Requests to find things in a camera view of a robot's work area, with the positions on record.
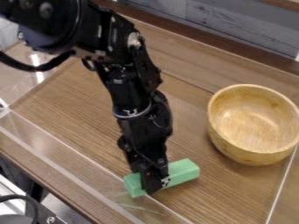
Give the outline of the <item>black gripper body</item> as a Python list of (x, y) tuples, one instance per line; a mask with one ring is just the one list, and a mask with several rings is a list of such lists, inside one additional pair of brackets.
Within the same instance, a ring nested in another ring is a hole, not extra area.
[(134, 23), (111, 11), (89, 13), (81, 30), (81, 47), (90, 52), (83, 65), (98, 74), (111, 96), (122, 131), (118, 147), (141, 149), (151, 164), (160, 158), (168, 161), (174, 118), (160, 91), (162, 70), (151, 60), (146, 39)]

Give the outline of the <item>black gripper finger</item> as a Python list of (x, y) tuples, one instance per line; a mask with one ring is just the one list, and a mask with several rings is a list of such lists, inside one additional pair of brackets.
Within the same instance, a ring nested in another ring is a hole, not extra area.
[(125, 152), (131, 172), (149, 172), (150, 163), (147, 162), (146, 154), (142, 152), (142, 150), (127, 145)]
[(169, 186), (172, 178), (169, 163), (160, 158), (155, 163), (143, 162), (139, 165), (142, 189), (147, 194), (153, 194)]

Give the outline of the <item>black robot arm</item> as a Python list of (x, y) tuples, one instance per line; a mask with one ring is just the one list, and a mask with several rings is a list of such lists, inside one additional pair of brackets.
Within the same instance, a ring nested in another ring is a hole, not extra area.
[(113, 100), (122, 131), (118, 147), (139, 183), (155, 193), (172, 182), (166, 142), (174, 117), (165, 94), (162, 70), (153, 62), (146, 39), (130, 20), (91, 0), (0, 0), (0, 18), (19, 25), (25, 43), (57, 57), (30, 66), (0, 53), (0, 62), (43, 72), (78, 57), (98, 74)]

